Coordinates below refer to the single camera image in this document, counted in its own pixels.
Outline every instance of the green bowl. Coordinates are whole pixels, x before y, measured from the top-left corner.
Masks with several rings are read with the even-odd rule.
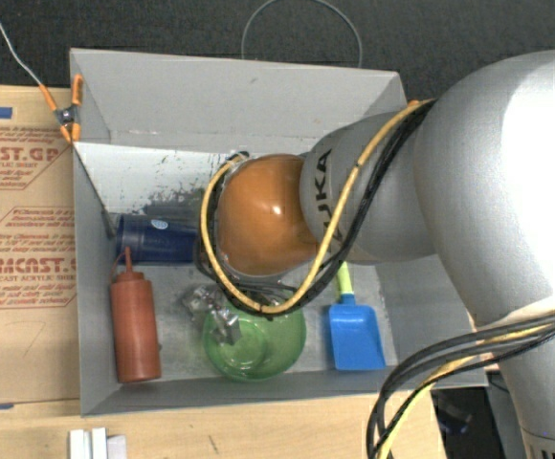
[[[240,382],[264,381],[288,370],[305,346],[306,326],[301,310],[268,320],[226,305],[239,316],[241,338],[235,345],[218,343],[211,335],[216,323],[208,315],[203,327],[203,345],[214,367]]]

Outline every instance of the blue cylinder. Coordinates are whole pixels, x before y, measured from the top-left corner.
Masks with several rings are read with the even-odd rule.
[[[116,254],[129,247],[133,262],[185,265],[193,261],[196,237],[196,229],[165,218],[123,214],[116,231]]]

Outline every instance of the red bottle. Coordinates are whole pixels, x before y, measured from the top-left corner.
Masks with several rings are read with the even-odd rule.
[[[114,346],[119,383],[161,377],[159,341],[152,283],[133,272],[131,251],[125,247],[126,270],[110,286]]]

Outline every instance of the white object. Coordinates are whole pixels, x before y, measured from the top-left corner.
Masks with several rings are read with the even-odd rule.
[[[104,427],[70,430],[69,459],[126,459],[126,438],[108,438]]]

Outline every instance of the blue dustpan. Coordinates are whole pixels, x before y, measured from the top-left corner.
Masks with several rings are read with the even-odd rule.
[[[370,306],[356,304],[347,266],[337,274],[341,301],[328,310],[335,367],[364,371],[386,367],[377,316]]]

